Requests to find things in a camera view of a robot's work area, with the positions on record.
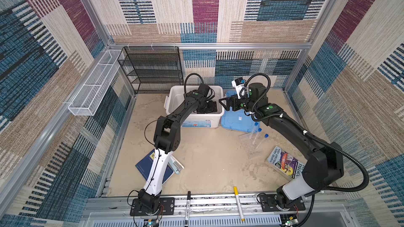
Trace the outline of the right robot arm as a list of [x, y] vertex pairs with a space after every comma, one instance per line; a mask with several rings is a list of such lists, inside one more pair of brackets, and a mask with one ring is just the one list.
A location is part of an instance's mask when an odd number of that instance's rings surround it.
[[288, 210], [303, 195], [312, 195], [325, 189], [344, 175], [343, 156], [340, 145], [323, 146], [309, 138], [309, 133], [274, 103], [269, 103], [262, 83], [245, 85], [242, 78], [232, 81], [236, 94], [220, 99], [227, 111], [243, 109], [256, 116], [256, 122], [276, 130], [292, 143], [306, 158], [300, 176], [277, 189], [276, 205]]

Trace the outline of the blue-capped test tube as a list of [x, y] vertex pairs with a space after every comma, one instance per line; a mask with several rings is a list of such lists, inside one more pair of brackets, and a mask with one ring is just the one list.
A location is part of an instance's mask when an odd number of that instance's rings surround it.
[[257, 150], [261, 144], [269, 137], [267, 133], [261, 133], [261, 136], [259, 137], [258, 145], [255, 146], [255, 149]]
[[259, 137], [261, 136], [261, 132], [262, 132], [262, 129], [259, 128], [259, 129], [257, 130], [257, 132], [255, 133], [254, 138], [253, 138], [253, 141], [252, 141], [252, 144], [253, 144], [254, 146], [257, 146], [257, 145], [258, 145], [258, 141], [259, 141]]
[[255, 123], [254, 123], [254, 127], [253, 127], [251, 133], [249, 134], [249, 139], [250, 139], [250, 140], [252, 140], [252, 141], [255, 140], [259, 129], [260, 129], [260, 127], [259, 127], [259, 122], [255, 122]]

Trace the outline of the blue plastic lid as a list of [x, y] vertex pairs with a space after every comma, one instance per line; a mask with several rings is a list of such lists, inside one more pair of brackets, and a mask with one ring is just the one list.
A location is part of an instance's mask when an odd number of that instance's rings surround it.
[[241, 132], [252, 132], [258, 130], [256, 123], [249, 116], [246, 116], [242, 109], [238, 111], [225, 110], [221, 118], [221, 125], [225, 129]]

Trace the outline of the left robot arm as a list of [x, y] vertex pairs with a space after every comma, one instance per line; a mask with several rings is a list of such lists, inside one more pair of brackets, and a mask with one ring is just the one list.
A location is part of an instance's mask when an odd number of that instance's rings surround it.
[[154, 133], [155, 157], [144, 188], [132, 202], [131, 216], [154, 216], [163, 212], [160, 203], [163, 178], [169, 160], [180, 144], [181, 126], [190, 114], [207, 106], [213, 93], [208, 85], [200, 84], [197, 89], [184, 94], [184, 101], [171, 114], [157, 119]]

